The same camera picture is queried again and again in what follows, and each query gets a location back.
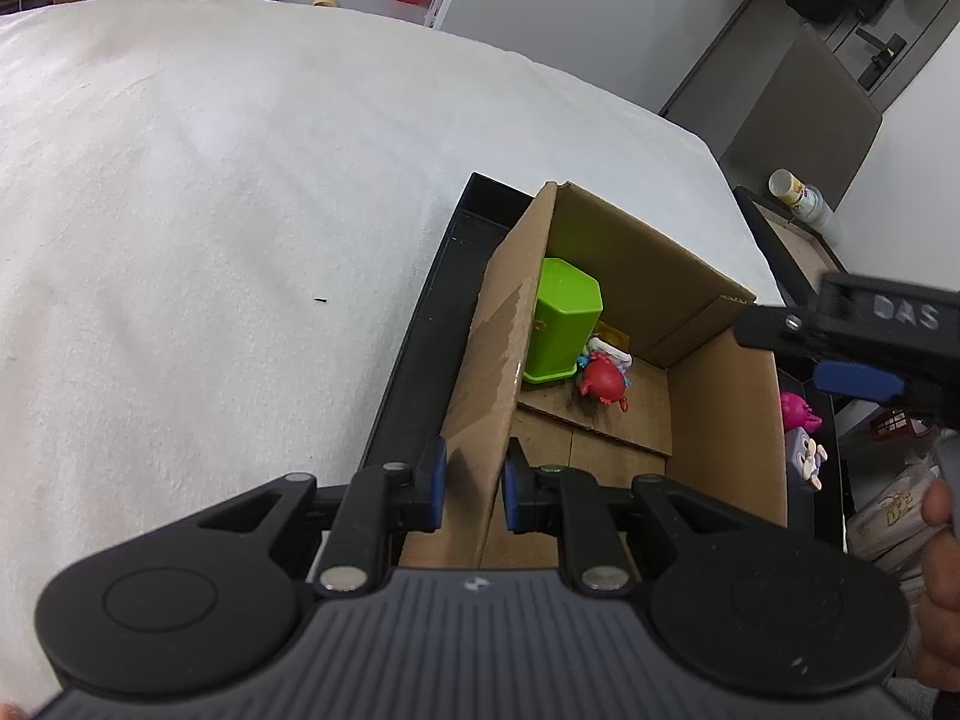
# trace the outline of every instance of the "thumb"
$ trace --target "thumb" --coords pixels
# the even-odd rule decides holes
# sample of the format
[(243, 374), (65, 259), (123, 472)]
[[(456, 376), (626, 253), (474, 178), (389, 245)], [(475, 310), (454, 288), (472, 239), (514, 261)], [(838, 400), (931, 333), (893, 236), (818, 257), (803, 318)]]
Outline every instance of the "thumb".
[(936, 527), (949, 522), (952, 514), (953, 500), (949, 485), (943, 479), (935, 479), (923, 497), (923, 522)]

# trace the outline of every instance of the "logo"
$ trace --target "logo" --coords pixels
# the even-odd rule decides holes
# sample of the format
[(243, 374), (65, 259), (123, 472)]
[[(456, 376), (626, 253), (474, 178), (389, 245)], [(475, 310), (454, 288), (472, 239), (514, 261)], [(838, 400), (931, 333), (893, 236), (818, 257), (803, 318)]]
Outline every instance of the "logo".
[(874, 316), (881, 319), (896, 319), (901, 324), (912, 324), (914, 327), (919, 323), (928, 330), (936, 330), (940, 327), (937, 313), (928, 303), (922, 303), (920, 309), (916, 310), (907, 300), (901, 300), (898, 305), (883, 295), (874, 295)]
[(470, 592), (483, 592), (490, 586), (490, 580), (483, 577), (473, 577), (464, 582), (464, 587)]

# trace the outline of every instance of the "ribbed gray panel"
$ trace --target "ribbed gray panel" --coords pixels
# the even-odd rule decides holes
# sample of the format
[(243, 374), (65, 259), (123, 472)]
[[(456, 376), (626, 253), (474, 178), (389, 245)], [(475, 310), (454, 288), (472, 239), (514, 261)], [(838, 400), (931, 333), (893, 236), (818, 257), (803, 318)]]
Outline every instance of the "ribbed gray panel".
[(728, 693), (666, 658), (626, 604), (555, 571), (398, 570), (367, 598), (323, 604), (296, 645), (246, 682), (140, 706), (69, 691), (43, 720), (655, 720), (909, 715), (880, 688), (777, 704)]

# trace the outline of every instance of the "black circular motor housing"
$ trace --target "black circular motor housing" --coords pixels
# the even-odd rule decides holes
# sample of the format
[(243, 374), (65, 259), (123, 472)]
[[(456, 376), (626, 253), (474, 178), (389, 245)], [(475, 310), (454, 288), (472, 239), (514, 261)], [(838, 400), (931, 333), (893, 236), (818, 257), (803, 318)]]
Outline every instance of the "black circular motor housing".
[(656, 580), (650, 615), (694, 671), (781, 698), (890, 675), (908, 611), (896, 583), (870, 563), (770, 525), (693, 541)]
[[(278, 504), (291, 493), (296, 507), (315, 490), (312, 478), (274, 485), (279, 493), (222, 506), (262, 518), (271, 507), (291, 511)], [(113, 697), (173, 698), (241, 677), (285, 645), (298, 599), (270, 558), (284, 512), (245, 532), (208, 526), (216, 511), (81, 560), (48, 584), (35, 628), (61, 680)]]

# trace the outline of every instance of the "pink toy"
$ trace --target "pink toy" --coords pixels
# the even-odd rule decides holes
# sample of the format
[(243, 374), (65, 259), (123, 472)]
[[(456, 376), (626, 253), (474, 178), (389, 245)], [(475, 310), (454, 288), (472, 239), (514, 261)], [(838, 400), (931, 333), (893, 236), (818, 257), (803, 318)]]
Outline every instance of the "pink toy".
[(591, 352), (590, 361), (580, 378), (580, 394), (589, 394), (604, 406), (619, 403), (620, 410), (627, 410), (627, 384), (613, 361), (603, 352)]
[(785, 433), (799, 427), (808, 433), (813, 433), (824, 423), (824, 420), (815, 415), (813, 409), (806, 405), (806, 401), (793, 392), (781, 392), (781, 414), (784, 417)]

